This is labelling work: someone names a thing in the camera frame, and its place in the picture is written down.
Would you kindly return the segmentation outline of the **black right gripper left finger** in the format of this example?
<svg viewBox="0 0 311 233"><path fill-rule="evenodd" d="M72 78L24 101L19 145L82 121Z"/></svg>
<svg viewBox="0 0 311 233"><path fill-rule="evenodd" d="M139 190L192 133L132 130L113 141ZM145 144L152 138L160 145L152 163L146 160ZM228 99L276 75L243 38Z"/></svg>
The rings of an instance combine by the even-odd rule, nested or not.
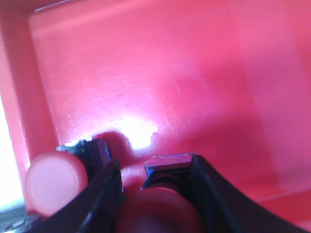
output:
<svg viewBox="0 0 311 233"><path fill-rule="evenodd" d="M112 159L74 200L27 232L112 233L123 201L120 162Z"/></svg>

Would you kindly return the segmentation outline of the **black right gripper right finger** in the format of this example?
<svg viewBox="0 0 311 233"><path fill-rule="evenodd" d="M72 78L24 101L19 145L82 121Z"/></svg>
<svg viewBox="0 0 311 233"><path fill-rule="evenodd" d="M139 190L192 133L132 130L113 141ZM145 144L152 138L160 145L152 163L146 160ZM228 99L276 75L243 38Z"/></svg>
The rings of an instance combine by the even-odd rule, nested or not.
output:
<svg viewBox="0 0 311 233"><path fill-rule="evenodd" d="M203 156L191 162L192 201L207 233L303 233L228 182Z"/></svg>

